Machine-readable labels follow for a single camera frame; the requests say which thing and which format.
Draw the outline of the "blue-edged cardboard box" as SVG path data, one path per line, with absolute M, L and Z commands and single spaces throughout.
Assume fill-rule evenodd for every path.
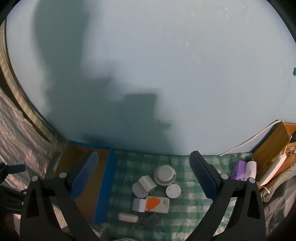
M 60 156 L 54 177 L 58 177 L 61 172 L 70 171 L 89 151 L 97 152 L 98 165 L 82 195 L 75 199 L 75 203 L 86 221 L 92 225 L 99 225 L 107 220 L 109 199 L 118 163 L 114 150 L 108 146 L 69 141 Z

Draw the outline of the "small round white puck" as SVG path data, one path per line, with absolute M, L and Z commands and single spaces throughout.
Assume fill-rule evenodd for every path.
M 182 189 L 178 184 L 173 183 L 171 185 L 168 185 L 166 188 L 166 195 L 170 199 L 178 198 L 181 195 L 181 193 Z

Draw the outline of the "white orange power bank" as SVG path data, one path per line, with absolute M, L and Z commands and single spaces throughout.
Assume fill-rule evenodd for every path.
M 148 212 L 166 214 L 169 211 L 170 199 L 166 197 L 147 196 L 145 210 Z

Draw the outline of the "dark grey charger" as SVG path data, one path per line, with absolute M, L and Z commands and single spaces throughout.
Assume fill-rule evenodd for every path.
M 156 213 L 153 213 L 142 221 L 142 227 L 144 227 L 147 230 L 150 230 L 157 226 L 160 222 L 160 216 Z

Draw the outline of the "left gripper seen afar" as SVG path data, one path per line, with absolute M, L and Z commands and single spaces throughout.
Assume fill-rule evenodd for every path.
M 25 189 L 17 189 L 6 180 L 13 174 L 25 172 L 25 164 L 7 165 L 1 162 L 1 214 L 21 214 L 25 200 Z

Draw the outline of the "purple tissue pack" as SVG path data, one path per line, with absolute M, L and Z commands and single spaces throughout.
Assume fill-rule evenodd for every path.
M 236 161 L 231 171 L 231 179 L 246 181 L 246 168 L 247 168 L 247 163 L 245 161 L 242 161 L 242 160 Z

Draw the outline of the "green checkered cloth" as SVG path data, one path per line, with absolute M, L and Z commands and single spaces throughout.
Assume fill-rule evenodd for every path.
M 88 222 L 96 219 L 95 231 L 108 231 L 117 240 L 186 240 L 208 211 L 212 201 L 206 198 L 189 165 L 187 156 L 160 156 L 115 151 L 116 171 L 107 179 L 104 190 L 101 171 L 96 171 L 83 194 L 75 202 Z M 160 213 L 160 222 L 146 229 L 142 221 L 151 212 L 139 212 L 136 223 L 118 219 L 119 213 L 134 214 L 132 185 L 142 176 L 153 177 L 162 165 L 173 167 L 176 179 L 169 186 L 158 185 L 152 196 L 170 200 L 168 213 Z

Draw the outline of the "white power strip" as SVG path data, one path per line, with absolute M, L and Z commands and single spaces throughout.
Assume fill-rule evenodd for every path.
M 277 171 L 280 169 L 282 164 L 287 158 L 287 154 L 279 154 L 273 164 L 270 166 L 270 168 L 266 171 L 266 173 L 263 175 L 263 177 L 257 182 L 257 185 L 259 187 L 262 187 L 266 185 L 277 173 Z

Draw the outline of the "round white dish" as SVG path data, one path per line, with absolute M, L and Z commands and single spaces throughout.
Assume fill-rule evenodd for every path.
M 154 172 L 154 180 L 158 185 L 168 186 L 174 183 L 176 171 L 172 166 L 161 165 Z

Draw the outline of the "silver foil sheet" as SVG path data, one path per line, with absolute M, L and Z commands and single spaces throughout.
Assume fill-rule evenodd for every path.
M 44 178 L 56 151 L 1 91 L 1 162 L 26 166 L 25 172 L 9 176 L 8 183 L 21 190 L 33 176 Z

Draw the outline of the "white oval case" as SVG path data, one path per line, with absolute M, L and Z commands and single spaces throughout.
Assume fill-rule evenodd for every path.
M 130 213 L 119 213 L 118 220 L 128 223 L 137 223 L 139 220 L 138 215 L 130 214 Z

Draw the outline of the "white charger with prongs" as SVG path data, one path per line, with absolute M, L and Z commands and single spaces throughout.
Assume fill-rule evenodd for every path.
M 139 178 L 138 182 L 145 190 L 146 196 L 149 195 L 150 192 L 154 191 L 154 189 L 157 187 L 157 184 L 152 180 L 152 178 L 149 175 L 145 175 Z

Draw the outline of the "white plug adapter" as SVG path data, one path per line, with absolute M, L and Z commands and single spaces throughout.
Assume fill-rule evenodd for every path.
M 132 185 L 132 192 L 139 199 L 144 199 L 145 197 L 148 196 L 148 192 L 144 189 L 144 187 L 139 182 L 136 182 Z

